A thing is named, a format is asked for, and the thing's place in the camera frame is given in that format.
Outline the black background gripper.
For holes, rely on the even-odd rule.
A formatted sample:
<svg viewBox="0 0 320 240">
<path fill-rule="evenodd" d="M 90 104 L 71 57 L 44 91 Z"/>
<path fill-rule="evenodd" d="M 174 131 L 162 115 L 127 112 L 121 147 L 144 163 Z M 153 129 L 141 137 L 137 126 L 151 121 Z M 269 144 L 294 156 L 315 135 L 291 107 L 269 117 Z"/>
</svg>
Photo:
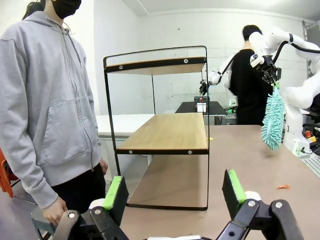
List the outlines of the black background gripper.
<svg viewBox="0 0 320 240">
<path fill-rule="evenodd" d="M 206 95 L 208 92 L 210 86 L 210 81 L 209 80 L 201 80 L 200 81 L 200 87 L 199 87 L 199 94 L 200 95 Z"/>
</svg>

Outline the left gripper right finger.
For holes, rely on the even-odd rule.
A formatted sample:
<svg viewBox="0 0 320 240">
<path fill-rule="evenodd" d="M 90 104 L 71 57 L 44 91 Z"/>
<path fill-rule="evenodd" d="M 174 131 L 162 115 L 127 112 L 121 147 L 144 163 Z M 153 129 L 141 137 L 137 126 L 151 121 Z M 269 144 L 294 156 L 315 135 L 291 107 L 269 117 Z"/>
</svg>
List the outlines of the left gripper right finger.
<svg viewBox="0 0 320 240">
<path fill-rule="evenodd" d="M 250 231 L 260 231 L 267 240 L 304 239 L 289 203 L 278 199 L 268 205 L 259 196 L 247 196 L 235 170 L 225 170 L 222 192 L 231 220 L 218 240 L 244 240 Z"/>
</svg>

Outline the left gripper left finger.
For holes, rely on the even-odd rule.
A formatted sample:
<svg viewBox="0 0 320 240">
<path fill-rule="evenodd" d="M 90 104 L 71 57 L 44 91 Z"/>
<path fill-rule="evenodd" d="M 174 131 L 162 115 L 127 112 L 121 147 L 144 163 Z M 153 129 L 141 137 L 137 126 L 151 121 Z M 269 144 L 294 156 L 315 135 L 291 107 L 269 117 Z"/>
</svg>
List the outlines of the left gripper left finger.
<svg viewBox="0 0 320 240">
<path fill-rule="evenodd" d="M 127 240 L 120 228 L 129 192 L 123 176 L 114 177 L 105 198 L 93 201 L 85 213 L 68 210 L 54 240 Z"/>
</svg>

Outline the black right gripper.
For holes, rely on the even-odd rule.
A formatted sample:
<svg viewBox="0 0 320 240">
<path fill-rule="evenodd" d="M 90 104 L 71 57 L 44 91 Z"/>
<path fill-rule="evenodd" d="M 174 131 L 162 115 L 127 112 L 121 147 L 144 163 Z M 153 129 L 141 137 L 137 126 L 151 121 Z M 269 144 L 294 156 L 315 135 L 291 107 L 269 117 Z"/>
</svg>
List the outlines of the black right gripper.
<svg viewBox="0 0 320 240">
<path fill-rule="evenodd" d="M 275 66 L 271 55 L 263 55 L 262 57 L 264 60 L 261 64 L 262 80 L 269 85 L 278 85 L 282 77 L 282 69 Z"/>
</svg>

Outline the person's right hand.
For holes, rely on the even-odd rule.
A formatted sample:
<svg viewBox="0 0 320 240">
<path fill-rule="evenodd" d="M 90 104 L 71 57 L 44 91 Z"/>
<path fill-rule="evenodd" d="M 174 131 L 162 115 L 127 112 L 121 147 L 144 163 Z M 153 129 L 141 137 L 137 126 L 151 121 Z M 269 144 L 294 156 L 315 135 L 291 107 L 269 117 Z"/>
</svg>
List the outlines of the person's right hand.
<svg viewBox="0 0 320 240">
<path fill-rule="evenodd" d="M 42 214 L 50 223 L 57 226 L 67 210 L 66 202 L 58 197 L 53 204 L 42 209 Z"/>
</svg>

